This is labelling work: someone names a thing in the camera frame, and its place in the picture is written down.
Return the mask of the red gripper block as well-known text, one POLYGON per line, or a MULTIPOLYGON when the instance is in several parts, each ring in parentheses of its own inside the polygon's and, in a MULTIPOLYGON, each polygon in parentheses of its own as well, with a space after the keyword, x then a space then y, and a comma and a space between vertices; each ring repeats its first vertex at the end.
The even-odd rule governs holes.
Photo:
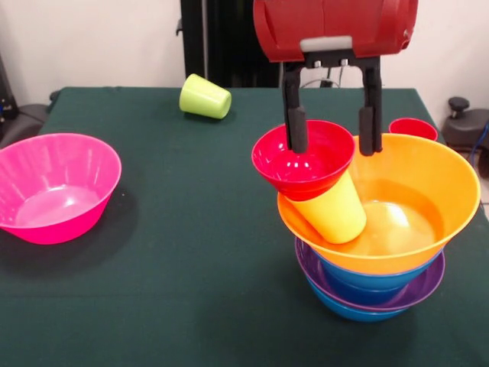
POLYGON ((342 60, 362 70, 364 106, 359 147, 368 157, 382 151, 380 58, 405 50, 412 38, 416 1, 256 1, 254 29, 265 56, 283 71, 283 108, 288 149, 306 153, 306 113, 300 105, 300 71, 313 56, 325 67, 342 60))

